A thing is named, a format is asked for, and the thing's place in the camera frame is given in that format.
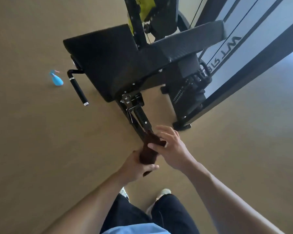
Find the forearm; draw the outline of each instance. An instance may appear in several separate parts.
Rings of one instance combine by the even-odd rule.
[[[202,164],[189,162],[184,174],[194,185],[219,233],[283,233]]]
[[[114,173],[56,220],[44,234],[99,233],[117,194],[125,185],[125,179]]]

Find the person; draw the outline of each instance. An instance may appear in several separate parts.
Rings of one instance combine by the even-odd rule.
[[[148,144],[148,147],[161,154],[168,165],[188,177],[218,233],[283,233],[197,162],[177,131],[168,126],[157,126],[156,129],[159,130],[157,135],[167,141],[167,146]],[[146,171],[159,168],[155,164],[139,163],[139,152],[133,151],[117,172],[43,233],[199,233],[184,206],[168,189],[162,191],[148,209],[148,214],[129,202],[123,187],[142,178]]]

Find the blue shirt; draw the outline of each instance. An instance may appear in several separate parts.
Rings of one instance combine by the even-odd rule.
[[[102,234],[170,234],[155,223],[141,223],[130,226],[111,228]]]

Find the person's left hand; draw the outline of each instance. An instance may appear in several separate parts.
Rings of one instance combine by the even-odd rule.
[[[139,154],[141,150],[142,149],[133,151],[121,166],[121,168],[117,171],[118,175],[121,176],[125,184],[143,177],[145,172],[154,171],[160,168],[155,164],[141,164],[139,161]]]

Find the sneaker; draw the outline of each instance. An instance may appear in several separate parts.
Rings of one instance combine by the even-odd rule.
[[[162,189],[162,191],[158,194],[157,198],[155,199],[155,202],[158,201],[160,199],[160,197],[162,197],[163,195],[167,195],[167,194],[171,194],[171,193],[172,193],[172,191],[170,189]],[[155,202],[146,211],[146,214],[150,218],[152,218],[151,211],[152,211],[152,208],[153,208]]]
[[[121,191],[119,193],[129,201],[128,194],[126,193],[124,187],[121,189]]]

